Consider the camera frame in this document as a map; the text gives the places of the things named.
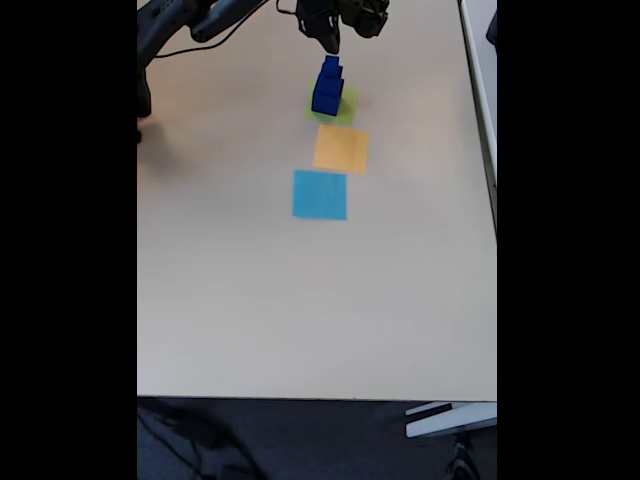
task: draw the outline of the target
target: floor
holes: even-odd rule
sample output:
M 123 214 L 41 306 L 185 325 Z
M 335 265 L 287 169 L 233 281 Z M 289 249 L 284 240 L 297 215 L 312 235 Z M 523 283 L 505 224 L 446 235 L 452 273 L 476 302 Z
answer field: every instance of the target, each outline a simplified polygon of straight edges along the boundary
M 165 399 L 231 427 L 269 480 L 440 480 L 453 436 L 407 439 L 404 411 L 416 402 Z M 195 463 L 189 442 L 144 415 L 150 427 Z M 497 478 L 497 427 L 470 433 L 482 480 Z M 203 472 L 242 467 L 239 454 L 201 449 Z M 138 422 L 138 478 L 188 480 L 190 470 Z

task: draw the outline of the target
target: beige tabletop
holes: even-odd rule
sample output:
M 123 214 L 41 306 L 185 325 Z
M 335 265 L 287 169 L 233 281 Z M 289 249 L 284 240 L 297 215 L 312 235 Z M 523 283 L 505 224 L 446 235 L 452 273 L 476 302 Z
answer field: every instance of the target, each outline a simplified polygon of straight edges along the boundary
M 270 2 L 220 48 L 148 67 L 139 395 L 496 400 L 496 237 L 457 3 L 391 0 L 380 37 L 341 32 L 369 132 L 347 221 L 291 213 L 325 55 L 295 17 Z M 163 52 L 196 45 L 183 29 Z

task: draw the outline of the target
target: stacked blue blocks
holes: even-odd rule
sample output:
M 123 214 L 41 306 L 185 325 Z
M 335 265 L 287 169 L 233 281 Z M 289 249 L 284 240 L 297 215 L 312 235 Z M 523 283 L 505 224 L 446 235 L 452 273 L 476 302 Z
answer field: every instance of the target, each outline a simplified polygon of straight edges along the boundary
M 327 55 L 322 64 L 322 71 L 313 89 L 311 110 L 326 115 L 338 115 L 344 80 L 342 67 L 338 65 L 339 57 Z

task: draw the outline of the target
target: blue block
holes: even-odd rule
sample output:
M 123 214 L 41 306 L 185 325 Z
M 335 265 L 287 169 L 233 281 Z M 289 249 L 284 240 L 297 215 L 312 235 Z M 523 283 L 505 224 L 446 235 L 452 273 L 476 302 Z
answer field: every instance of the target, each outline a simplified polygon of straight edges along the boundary
M 322 75 L 327 78 L 342 78 L 342 67 L 340 66 L 332 66 L 327 65 L 326 63 L 322 64 Z
M 328 97 L 342 97 L 342 89 L 344 88 L 344 80 L 341 78 L 327 78 L 322 73 L 318 75 L 315 92 L 327 95 Z
M 324 113 L 335 117 L 340 108 L 340 97 L 329 97 L 314 91 L 311 101 L 311 110 L 316 113 Z
M 293 216 L 346 220 L 347 176 L 344 173 L 294 171 Z
M 327 55 L 322 64 L 322 74 L 328 78 L 342 78 L 342 67 L 338 64 L 339 57 Z

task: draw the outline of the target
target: sticky note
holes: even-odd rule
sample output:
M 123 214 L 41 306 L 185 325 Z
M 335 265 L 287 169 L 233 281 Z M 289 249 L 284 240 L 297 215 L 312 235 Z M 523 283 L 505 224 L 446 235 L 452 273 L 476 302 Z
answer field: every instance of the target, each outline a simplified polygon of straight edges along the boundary
M 343 173 L 293 172 L 293 216 L 347 219 L 347 176 Z
M 313 166 L 364 174 L 368 147 L 367 132 L 359 132 L 351 127 L 320 125 Z
M 342 89 L 342 100 L 340 100 L 338 115 L 335 117 L 311 110 L 311 100 L 313 99 L 314 87 L 315 83 L 311 85 L 311 90 L 309 90 L 307 109 L 304 113 L 305 118 L 317 120 L 322 123 L 328 123 L 330 125 L 353 125 L 353 116 L 356 113 L 356 100 L 358 98 L 358 90 L 355 87 L 344 87 Z

